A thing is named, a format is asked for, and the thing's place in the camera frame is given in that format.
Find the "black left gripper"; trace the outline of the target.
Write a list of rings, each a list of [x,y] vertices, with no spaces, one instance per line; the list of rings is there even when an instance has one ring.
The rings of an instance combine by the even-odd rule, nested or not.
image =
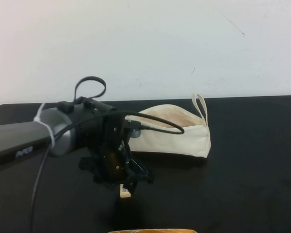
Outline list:
[[[141,123],[124,116],[107,116],[102,123],[100,139],[87,145],[91,156],[80,159],[79,169],[91,172],[95,183],[111,191],[123,185],[131,195],[138,182],[153,183],[153,171],[133,157],[129,147],[130,138],[141,134]]]

